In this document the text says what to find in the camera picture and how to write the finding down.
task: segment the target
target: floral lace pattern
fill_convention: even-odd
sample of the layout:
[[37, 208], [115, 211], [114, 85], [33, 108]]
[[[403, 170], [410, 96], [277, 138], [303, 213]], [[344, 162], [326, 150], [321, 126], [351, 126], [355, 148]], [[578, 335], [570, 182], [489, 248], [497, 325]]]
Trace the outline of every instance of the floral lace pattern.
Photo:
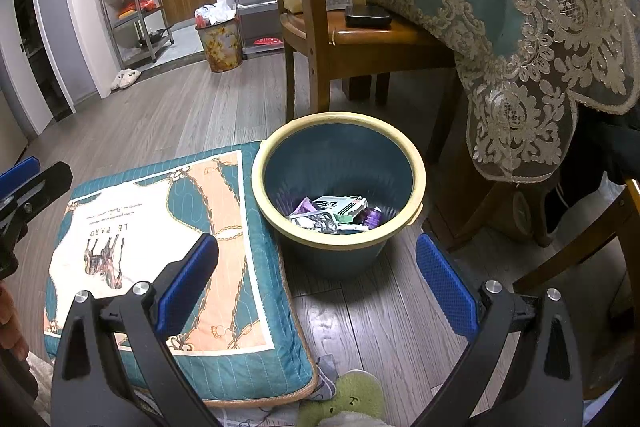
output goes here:
[[637, 0], [513, 0], [524, 22], [511, 57], [494, 54], [466, 0], [442, 0], [433, 16], [414, 0], [372, 1], [456, 52], [468, 149], [488, 179], [548, 178], [571, 142], [577, 102], [623, 114], [638, 100]]

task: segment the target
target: metal screw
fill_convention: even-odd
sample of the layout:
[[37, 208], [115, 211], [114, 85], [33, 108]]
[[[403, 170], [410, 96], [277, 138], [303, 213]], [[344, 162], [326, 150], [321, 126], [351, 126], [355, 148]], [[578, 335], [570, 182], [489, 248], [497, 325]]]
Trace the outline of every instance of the metal screw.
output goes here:
[[549, 288], [546, 291], [546, 296], [549, 297], [552, 301], [559, 301], [561, 297], [560, 292], [555, 288]]
[[76, 293], [76, 296], [74, 297], [76, 302], [84, 302], [88, 298], [89, 298], [89, 292], [87, 290], [80, 290], [78, 293]]
[[484, 283], [484, 288], [486, 288], [489, 293], [500, 293], [502, 291], [502, 285], [494, 279]]
[[149, 291], [149, 283], [146, 281], [136, 282], [133, 285], [133, 293], [135, 293], [136, 295], [144, 295], [148, 291]]

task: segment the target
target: yellow rim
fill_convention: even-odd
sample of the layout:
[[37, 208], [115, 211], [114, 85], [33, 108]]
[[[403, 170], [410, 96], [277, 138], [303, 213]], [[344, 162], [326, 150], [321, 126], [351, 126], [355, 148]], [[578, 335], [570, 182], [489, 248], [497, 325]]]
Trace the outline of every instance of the yellow rim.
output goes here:
[[[404, 153], [411, 165], [411, 171], [414, 176], [414, 187], [409, 197], [409, 201], [404, 208], [398, 212], [396, 217], [387, 221], [384, 225], [369, 232], [353, 233], [350, 235], [329, 235], [314, 232], [312, 230], [301, 229], [294, 225], [286, 217], [284, 217], [271, 204], [264, 190], [264, 168], [267, 165], [271, 154], [276, 150], [277, 146], [287, 137], [302, 129], [322, 125], [326, 123], [350, 123], [362, 127], [368, 127], [380, 134], [393, 140]], [[312, 114], [298, 118], [286, 125], [280, 127], [267, 140], [263, 141], [257, 156], [255, 157], [254, 167], [251, 172], [252, 187], [254, 190], [255, 200], [258, 207], [262, 211], [264, 217], [278, 231], [285, 236], [307, 245], [309, 247], [322, 248], [323, 250], [354, 250], [356, 248], [365, 248], [380, 243], [394, 235], [398, 230], [402, 229], [408, 223], [412, 223], [420, 212], [422, 207], [422, 198], [426, 187], [427, 175], [424, 170], [424, 163], [415, 148], [404, 134], [388, 123], [371, 118], [363, 114], [355, 114], [352, 112], [326, 112], [321, 114]]]

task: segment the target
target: hand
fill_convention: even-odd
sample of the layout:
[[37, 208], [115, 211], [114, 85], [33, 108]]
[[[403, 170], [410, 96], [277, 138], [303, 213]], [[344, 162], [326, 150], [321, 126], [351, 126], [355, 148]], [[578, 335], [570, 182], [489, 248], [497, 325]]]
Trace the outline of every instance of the hand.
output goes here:
[[11, 349], [15, 358], [22, 361], [29, 354], [29, 346], [22, 336], [22, 325], [15, 309], [9, 288], [0, 281], [0, 346]]

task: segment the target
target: blue trash can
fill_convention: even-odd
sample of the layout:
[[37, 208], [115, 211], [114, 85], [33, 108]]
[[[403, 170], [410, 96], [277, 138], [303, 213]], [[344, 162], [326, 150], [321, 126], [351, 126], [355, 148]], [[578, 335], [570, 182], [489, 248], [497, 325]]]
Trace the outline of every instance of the blue trash can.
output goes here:
[[[371, 266], [389, 237], [417, 219], [426, 173], [420, 153], [398, 129], [362, 114], [328, 112], [291, 121], [262, 142], [252, 187], [285, 248], [315, 275], [346, 279]], [[380, 207], [383, 224], [330, 235], [286, 217], [305, 197], [352, 194]]]

